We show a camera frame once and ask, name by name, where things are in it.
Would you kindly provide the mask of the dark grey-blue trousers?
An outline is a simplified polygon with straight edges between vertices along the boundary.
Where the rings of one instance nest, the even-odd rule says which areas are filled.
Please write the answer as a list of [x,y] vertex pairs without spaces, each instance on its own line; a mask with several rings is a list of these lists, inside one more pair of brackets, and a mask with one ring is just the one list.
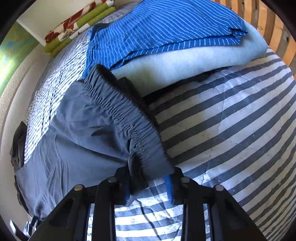
[[16,183],[29,215],[43,219],[75,185],[97,185],[124,166],[133,193],[173,172],[133,85],[96,65],[68,88]]

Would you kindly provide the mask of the black crumpled garment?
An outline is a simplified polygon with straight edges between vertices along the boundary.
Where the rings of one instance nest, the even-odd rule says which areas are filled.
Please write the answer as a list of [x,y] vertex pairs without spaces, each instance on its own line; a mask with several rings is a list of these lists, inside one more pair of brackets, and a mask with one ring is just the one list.
[[10,150],[11,164],[15,171],[24,165],[26,136],[27,125],[21,121],[13,136],[13,143]]

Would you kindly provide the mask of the blue white striped bed cover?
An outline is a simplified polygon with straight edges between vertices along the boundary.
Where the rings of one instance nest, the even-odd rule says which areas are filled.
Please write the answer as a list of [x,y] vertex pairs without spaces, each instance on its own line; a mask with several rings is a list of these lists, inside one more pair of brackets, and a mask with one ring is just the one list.
[[[138,4],[93,27],[107,27]],[[24,164],[68,88],[86,78],[92,28],[52,60],[41,78],[28,111]],[[264,56],[245,65],[207,71],[145,96],[136,92],[172,166],[202,186],[222,185],[267,240],[281,240],[295,219],[295,78],[284,61],[268,46]],[[133,204],[116,207],[116,237],[180,240],[182,212],[169,201],[164,177],[150,181]]]

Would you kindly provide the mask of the light blue folded garment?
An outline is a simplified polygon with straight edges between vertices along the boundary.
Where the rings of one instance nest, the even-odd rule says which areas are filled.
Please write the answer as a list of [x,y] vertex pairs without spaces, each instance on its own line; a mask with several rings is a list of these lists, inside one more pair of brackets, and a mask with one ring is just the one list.
[[194,47],[145,55],[112,70],[116,78],[129,79],[141,96],[179,80],[229,66],[245,65],[265,55],[268,45],[262,35],[245,23],[248,35],[236,46]]

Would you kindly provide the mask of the green red folded blanket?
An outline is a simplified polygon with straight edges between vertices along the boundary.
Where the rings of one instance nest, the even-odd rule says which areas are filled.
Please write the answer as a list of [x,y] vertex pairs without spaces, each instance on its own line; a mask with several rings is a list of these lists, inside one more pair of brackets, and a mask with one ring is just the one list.
[[44,51],[54,58],[78,35],[115,10],[114,1],[91,2],[46,35]]

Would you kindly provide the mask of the blue striped folded shirt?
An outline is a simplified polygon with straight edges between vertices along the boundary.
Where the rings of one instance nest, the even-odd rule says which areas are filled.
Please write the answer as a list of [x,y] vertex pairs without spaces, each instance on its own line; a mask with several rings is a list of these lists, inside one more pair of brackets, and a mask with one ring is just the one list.
[[115,70],[143,55],[240,45],[247,35],[243,19],[213,1],[142,1],[107,27],[92,28],[83,77],[97,64]]

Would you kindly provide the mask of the green landscape wall hanging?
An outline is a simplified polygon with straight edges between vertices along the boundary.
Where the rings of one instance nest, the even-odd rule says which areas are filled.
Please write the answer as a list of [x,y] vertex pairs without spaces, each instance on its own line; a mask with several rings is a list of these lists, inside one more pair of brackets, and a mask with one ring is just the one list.
[[14,23],[1,43],[1,128],[24,76],[37,62],[44,70],[49,55],[29,32]]

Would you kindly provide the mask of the wooden slatted bed rail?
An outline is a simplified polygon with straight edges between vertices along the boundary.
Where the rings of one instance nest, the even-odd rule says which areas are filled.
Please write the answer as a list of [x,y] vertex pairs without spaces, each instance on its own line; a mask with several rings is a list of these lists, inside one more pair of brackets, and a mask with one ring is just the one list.
[[273,1],[217,1],[253,25],[295,74],[295,16],[288,18]]

